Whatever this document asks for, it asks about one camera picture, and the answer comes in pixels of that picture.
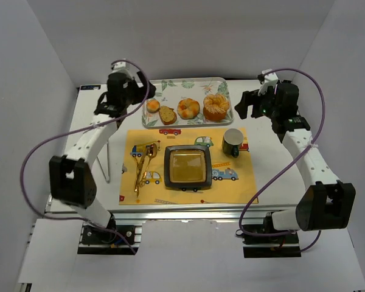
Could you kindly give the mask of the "small round bun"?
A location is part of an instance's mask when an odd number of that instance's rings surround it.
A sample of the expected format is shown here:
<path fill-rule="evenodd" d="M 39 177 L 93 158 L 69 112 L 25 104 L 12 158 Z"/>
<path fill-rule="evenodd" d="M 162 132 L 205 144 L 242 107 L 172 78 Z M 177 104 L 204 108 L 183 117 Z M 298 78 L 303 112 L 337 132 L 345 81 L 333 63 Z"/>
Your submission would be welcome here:
<path fill-rule="evenodd" d="M 146 107 L 149 113 L 156 113 L 160 108 L 160 103 L 156 99 L 151 99 L 147 102 Z"/>

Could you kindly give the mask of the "toasted bread slice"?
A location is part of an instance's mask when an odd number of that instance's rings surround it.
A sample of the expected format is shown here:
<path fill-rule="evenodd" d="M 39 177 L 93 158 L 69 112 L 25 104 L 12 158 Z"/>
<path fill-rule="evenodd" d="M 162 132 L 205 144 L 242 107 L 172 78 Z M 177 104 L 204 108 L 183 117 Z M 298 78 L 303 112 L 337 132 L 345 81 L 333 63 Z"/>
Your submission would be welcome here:
<path fill-rule="evenodd" d="M 161 106 L 159 111 L 159 117 L 164 125 L 171 125 L 177 121 L 177 115 L 173 108 L 167 106 Z"/>

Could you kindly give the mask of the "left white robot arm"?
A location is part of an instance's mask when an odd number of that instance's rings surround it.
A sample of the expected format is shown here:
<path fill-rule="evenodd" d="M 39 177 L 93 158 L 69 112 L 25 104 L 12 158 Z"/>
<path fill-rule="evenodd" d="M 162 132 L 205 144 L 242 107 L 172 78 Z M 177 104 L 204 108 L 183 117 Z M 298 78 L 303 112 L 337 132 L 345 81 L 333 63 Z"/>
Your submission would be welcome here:
<path fill-rule="evenodd" d="M 52 198 L 70 206 L 82 219 L 103 229 L 110 228 L 112 214 L 97 200 L 97 186 L 91 169 L 109 138 L 128 115 L 128 107 L 142 105 L 155 87 L 141 71 L 133 77 L 126 69 L 108 76 L 107 90 L 97 100 L 89 127 L 62 156 L 49 161 Z"/>

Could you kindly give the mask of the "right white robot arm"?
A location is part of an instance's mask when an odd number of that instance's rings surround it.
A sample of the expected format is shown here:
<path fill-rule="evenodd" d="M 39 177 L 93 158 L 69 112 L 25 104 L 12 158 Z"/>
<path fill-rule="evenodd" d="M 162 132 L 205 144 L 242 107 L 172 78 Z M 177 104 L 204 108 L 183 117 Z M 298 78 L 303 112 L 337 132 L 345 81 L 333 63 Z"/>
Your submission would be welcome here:
<path fill-rule="evenodd" d="M 281 144 L 288 150 L 301 174 L 305 194 L 296 207 L 273 212 L 263 222 L 263 236 L 280 236 L 294 231 L 319 231 L 347 227 L 356 190 L 342 182 L 327 165 L 313 140 L 307 120 L 298 113 L 299 88 L 278 83 L 245 91 L 235 110 L 245 119 L 248 107 L 253 118 L 265 116 Z"/>

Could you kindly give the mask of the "dark green mug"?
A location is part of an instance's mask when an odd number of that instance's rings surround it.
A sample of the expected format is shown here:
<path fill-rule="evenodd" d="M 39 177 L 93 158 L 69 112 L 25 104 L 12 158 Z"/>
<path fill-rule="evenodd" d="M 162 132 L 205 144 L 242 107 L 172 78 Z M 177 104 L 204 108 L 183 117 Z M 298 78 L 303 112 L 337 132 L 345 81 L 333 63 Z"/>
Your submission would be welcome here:
<path fill-rule="evenodd" d="M 236 128 L 226 130 L 222 140 L 223 153 L 232 156 L 233 158 L 237 158 L 243 141 L 244 135 L 240 130 Z"/>

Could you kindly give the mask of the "floral serving tray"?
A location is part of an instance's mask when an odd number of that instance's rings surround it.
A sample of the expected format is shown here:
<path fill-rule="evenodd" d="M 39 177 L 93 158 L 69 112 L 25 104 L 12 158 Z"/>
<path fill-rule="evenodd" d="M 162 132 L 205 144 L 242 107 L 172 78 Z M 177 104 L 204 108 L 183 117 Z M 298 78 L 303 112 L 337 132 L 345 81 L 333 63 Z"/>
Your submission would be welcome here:
<path fill-rule="evenodd" d="M 217 121 L 207 119 L 203 113 L 206 97 L 224 97 L 231 104 L 228 84 L 221 77 L 164 79 L 151 83 L 156 87 L 153 99 L 159 102 L 159 109 L 173 111 L 176 120 L 170 124 L 163 122 L 159 111 L 151 112 L 150 107 L 144 105 L 142 124 L 145 128 L 218 126 L 234 120 L 231 108 Z"/>

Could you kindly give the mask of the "twisted glazed bun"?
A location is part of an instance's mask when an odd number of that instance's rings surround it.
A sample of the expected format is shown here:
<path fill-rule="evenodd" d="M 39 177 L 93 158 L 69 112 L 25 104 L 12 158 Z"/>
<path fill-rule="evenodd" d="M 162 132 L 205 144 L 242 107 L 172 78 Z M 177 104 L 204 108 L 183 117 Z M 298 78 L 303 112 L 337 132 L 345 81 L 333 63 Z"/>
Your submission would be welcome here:
<path fill-rule="evenodd" d="M 177 110 L 182 119 L 193 119 L 200 113 L 200 104 L 191 98 L 182 99 Z"/>

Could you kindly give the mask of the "black square plate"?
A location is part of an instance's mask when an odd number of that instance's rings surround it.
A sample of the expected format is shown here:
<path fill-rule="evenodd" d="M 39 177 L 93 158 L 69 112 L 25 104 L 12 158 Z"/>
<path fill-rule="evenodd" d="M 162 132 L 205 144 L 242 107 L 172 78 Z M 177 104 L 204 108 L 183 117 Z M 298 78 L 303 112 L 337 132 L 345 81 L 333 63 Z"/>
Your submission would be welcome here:
<path fill-rule="evenodd" d="M 165 148 L 164 184 L 171 189 L 197 192 L 212 185 L 210 150 L 201 145 L 173 145 Z"/>

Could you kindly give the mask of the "yellow vehicle print placemat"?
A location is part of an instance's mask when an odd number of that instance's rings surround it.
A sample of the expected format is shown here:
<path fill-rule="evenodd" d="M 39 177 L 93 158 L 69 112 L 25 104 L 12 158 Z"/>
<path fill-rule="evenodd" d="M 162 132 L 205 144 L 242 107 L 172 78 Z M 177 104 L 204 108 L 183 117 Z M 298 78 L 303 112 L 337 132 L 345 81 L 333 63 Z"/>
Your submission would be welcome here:
<path fill-rule="evenodd" d="M 223 153 L 221 144 L 225 128 L 182 128 L 159 130 L 130 130 L 127 133 L 120 204 L 204 204 L 246 203 L 256 193 L 256 182 L 249 153 L 248 140 L 240 147 L 239 156 Z M 146 145 L 155 143 L 158 154 L 151 160 L 147 175 L 141 182 L 139 197 L 134 191 L 137 162 Z M 212 185 L 209 189 L 175 190 L 164 184 L 164 152 L 172 145 L 206 145 L 212 160 Z"/>

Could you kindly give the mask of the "gold fork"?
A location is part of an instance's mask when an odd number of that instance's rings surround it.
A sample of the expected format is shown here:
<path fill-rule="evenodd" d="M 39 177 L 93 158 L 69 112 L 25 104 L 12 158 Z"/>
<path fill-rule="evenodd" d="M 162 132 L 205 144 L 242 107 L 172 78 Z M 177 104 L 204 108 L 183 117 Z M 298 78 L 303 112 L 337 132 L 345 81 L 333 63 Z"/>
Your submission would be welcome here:
<path fill-rule="evenodd" d="M 153 151 L 153 146 L 152 145 L 146 146 L 144 154 L 142 155 L 140 160 L 137 162 L 136 179 L 135 179 L 135 182 L 134 182 L 134 191 L 136 192 L 137 197 L 139 197 L 139 188 L 140 188 L 139 183 L 141 181 L 141 173 L 142 173 L 145 157 L 149 153 L 152 153 L 152 151 Z"/>

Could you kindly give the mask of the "aluminium frame rail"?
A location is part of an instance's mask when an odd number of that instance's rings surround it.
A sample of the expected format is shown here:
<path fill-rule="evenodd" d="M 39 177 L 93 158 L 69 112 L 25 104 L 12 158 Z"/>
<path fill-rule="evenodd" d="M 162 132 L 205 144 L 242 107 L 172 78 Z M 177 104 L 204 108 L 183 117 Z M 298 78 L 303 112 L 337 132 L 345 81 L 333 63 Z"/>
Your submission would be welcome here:
<path fill-rule="evenodd" d="M 245 219 L 263 218 L 269 211 L 285 210 L 291 205 L 253 204 L 245 213 Z M 154 204 L 154 205 L 116 205 L 105 207 L 117 220 L 237 220 L 244 204 Z M 49 199 L 46 213 L 54 215 L 75 215 L 69 206 Z"/>

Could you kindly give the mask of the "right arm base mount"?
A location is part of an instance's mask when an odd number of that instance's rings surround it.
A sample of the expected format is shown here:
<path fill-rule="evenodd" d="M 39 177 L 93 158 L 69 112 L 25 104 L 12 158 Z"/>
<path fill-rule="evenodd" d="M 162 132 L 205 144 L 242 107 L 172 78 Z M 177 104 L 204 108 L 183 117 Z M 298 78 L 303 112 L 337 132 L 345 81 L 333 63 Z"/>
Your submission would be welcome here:
<path fill-rule="evenodd" d="M 243 228 L 255 235 L 275 234 L 271 237 L 257 237 L 242 233 L 237 229 L 235 235 L 242 239 L 243 256 L 246 259 L 296 258 L 301 257 L 297 234 L 279 235 L 273 227 L 272 212 L 267 213 L 260 224 L 245 224 Z"/>

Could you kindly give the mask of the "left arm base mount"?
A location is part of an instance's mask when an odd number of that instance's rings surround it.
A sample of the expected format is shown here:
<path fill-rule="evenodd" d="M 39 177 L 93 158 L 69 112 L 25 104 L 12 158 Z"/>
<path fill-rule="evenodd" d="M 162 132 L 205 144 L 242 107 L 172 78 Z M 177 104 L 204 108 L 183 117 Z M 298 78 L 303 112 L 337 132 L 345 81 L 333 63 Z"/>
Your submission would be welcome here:
<path fill-rule="evenodd" d="M 141 239 L 141 229 L 139 226 L 128 224 L 117 224 L 116 231 L 121 235 L 101 231 L 84 224 L 80 233 L 80 239 L 77 248 L 79 255 L 129 255 L 134 253 L 130 246 L 137 252 Z"/>

